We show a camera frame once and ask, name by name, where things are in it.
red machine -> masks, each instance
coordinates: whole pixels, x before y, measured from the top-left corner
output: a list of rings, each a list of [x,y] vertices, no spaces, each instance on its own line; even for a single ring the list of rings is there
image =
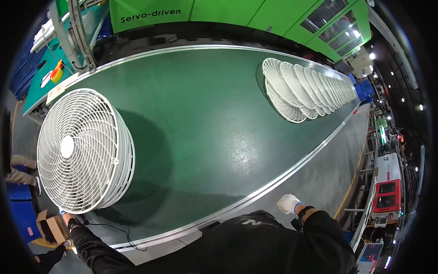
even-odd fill
[[[378,158],[376,194],[373,201],[372,220],[374,227],[385,227],[390,221],[400,217],[402,194],[401,172],[396,153]]]

fan grille center disc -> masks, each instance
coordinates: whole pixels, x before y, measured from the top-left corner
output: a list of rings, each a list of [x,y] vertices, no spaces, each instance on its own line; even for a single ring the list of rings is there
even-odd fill
[[[73,154],[74,141],[71,136],[67,135],[62,139],[60,150],[61,150],[61,156],[64,158],[68,158]]]

green workbench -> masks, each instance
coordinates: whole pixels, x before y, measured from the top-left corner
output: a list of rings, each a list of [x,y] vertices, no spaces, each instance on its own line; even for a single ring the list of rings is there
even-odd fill
[[[81,11],[81,14],[85,14],[87,12],[93,12],[97,20],[100,20],[101,23],[103,22],[103,19],[108,14],[109,11],[109,5],[108,3],[104,3],[102,5],[95,5],[92,6],[86,10]],[[64,22],[64,30],[67,32],[67,30],[70,27],[70,17]],[[96,24],[96,28],[93,30],[93,32],[88,37],[88,43],[91,42],[93,37],[95,37],[95,33],[100,31],[100,27],[102,24]],[[53,56],[53,54],[50,52],[50,50],[47,47],[44,47],[42,50],[45,50],[45,53],[43,54],[41,61],[46,60],[46,64],[37,70],[32,78],[32,82],[29,87],[29,91],[26,97],[25,106],[23,109],[23,116],[29,114],[35,107],[37,107],[42,102],[45,102],[47,99],[47,94],[51,89],[53,89],[57,84],[61,83],[68,77],[70,77],[72,74],[67,69],[63,69],[64,74],[62,75],[61,79],[58,81],[58,83],[53,83],[52,81],[49,81],[44,87],[41,87],[41,82],[43,77],[51,70],[53,70],[56,67],[56,64],[58,63],[58,60],[62,60],[66,67],[68,67],[73,73],[75,73],[72,65],[70,64],[67,56],[65,55],[64,51],[61,49],[59,39],[55,37],[52,41],[48,43],[49,47],[53,47],[54,45],[59,44],[56,49],[53,51],[53,54],[56,56],[56,58]],[[82,54],[79,54],[79,61],[83,62],[84,58]]]
[[[269,51],[208,46],[141,53],[84,75],[67,91],[91,88],[122,115],[135,145],[132,183],[90,222],[130,227],[131,240],[196,222],[247,197],[285,172],[354,110],[293,124],[270,105],[260,64],[274,57],[348,79],[338,72]],[[109,244],[127,241],[91,228]]]

khaki pants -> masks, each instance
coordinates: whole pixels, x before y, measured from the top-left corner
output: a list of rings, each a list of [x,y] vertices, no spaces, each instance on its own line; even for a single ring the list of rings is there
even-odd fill
[[[12,155],[11,158],[11,167],[16,165],[22,165],[30,168],[36,168],[36,161],[27,158],[25,156],[21,155]],[[18,171],[15,168],[11,168],[11,174],[6,179],[9,183],[15,183],[15,184],[25,184],[25,185],[32,185],[36,186],[36,178],[30,174],[27,174],[22,171]]]

hand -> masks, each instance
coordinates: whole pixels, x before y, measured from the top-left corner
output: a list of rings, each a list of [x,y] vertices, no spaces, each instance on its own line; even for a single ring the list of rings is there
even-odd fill
[[[281,199],[277,202],[278,208],[285,214],[289,214],[291,212],[295,213],[295,207],[297,204],[304,203],[300,202],[300,200],[292,194],[283,195],[283,197],[281,197]]]

